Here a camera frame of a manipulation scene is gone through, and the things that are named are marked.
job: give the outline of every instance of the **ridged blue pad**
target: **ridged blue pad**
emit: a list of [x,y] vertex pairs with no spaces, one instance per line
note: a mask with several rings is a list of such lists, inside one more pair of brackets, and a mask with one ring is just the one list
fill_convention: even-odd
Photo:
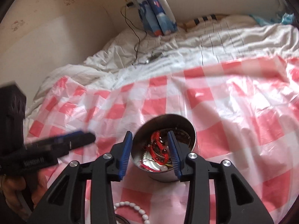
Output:
[[123,179],[123,177],[126,175],[128,163],[129,163],[129,158],[130,158],[130,153],[132,149],[132,143],[133,143],[133,135],[132,132],[128,132],[126,134],[126,137],[124,139],[125,147],[123,150],[123,154],[121,156],[120,164],[119,164],[119,178],[120,180]]
[[174,173],[178,177],[178,179],[180,179],[182,176],[180,158],[178,157],[178,152],[171,133],[168,132],[167,136],[168,136],[168,148],[171,156]]

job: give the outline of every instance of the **white beaded bracelet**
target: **white beaded bracelet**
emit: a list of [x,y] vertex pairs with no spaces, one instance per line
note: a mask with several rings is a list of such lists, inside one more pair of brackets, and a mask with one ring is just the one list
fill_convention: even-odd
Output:
[[149,216],[146,215],[145,210],[141,209],[140,206],[137,206],[135,203],[130,203],[129,201],[121,201],[114,204],[114,210],[116,210],[120,206],[129,206],[134,208],[134,210],[138,211],[138,213],[142,216],[144,224],[150,224]]

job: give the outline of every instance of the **white bed sheet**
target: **white bed sheet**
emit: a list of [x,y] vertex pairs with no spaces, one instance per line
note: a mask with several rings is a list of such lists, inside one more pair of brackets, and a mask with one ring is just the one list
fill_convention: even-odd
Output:
[[[142,31],[136,33],[141,39],[145,36]],[[299,31],[295,27],[280,24],[260,27],[251,17],[239,15],[200,23],[189,32],[179,29],[164,37],[147,36],[139,48],[136,65],[132,65],[136,43],[133,31],[126,29],[82,65],[69,64],[50,73],[26,111],[24,135],[47,92],[64,75],[87,88],[113,90],[137,80],[242,57],[299,56]],[[159,54],[158,59],[145,64],[152,55]]]

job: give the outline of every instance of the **checkered tablecloth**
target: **checkered tablecloth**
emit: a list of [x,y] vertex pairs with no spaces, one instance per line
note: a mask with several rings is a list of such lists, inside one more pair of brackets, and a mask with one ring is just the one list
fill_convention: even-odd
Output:
[[[48,185],[71,161],[93,161],[165,113],[188,118],[197,132],[195,152],[205,159],[229,159],[257,192],[275,223],[299,194],[299,58],[261,57],[197,67],[137,81],[114,91],[88,90],[62,77],[47,94],[28,140],[78,129],[96,134],[96,143],[74,150],[60,165],[44,170]],[[112,183],[114,202],[134,202],[154,224],[182,224],[188,183],[159,183],[130,162],[120,183]],[[90,182],[86,222],[90,222]],[[215,191],[211,182],[211,222]],[[142,223],[132,208],[117,213]]]

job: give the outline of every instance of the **black cord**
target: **black cord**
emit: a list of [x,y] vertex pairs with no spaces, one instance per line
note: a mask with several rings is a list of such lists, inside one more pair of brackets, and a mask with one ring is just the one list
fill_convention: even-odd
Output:
[[126,218],[124,218],[120,215],[115,214],[115,217],[122,220],[125,224],[130,224],[130,222]]
[[[122,12],[122,9],[125,8],[125,15],[123,15],[123,12]],[[142,30],[140,28],[137,28],[130,19],[127,18],[127,7],[124,6],[121,8],[121,14],[122,16],[125,18],[125,22],[126,24],[129,26],[129,28],[134,32],[135,36],[138,38],[139,42],[134,46],[134,51],[136,52],[136,58],[135,58],[135,61],[134,61],[134,64],[136,63],[137,59],[138,59],[138,53],[139,53],[139,48],[140,48],[140,44],[141,42],[147,37],[147,32],[145,30]],[[145,32],[145,36],[143,37],[142,40],[140,40],[139,36],[136,34],[136,32],[134,31],[134,29],[128,24],[127,20],[138,30],[140,31],[143,31]]]

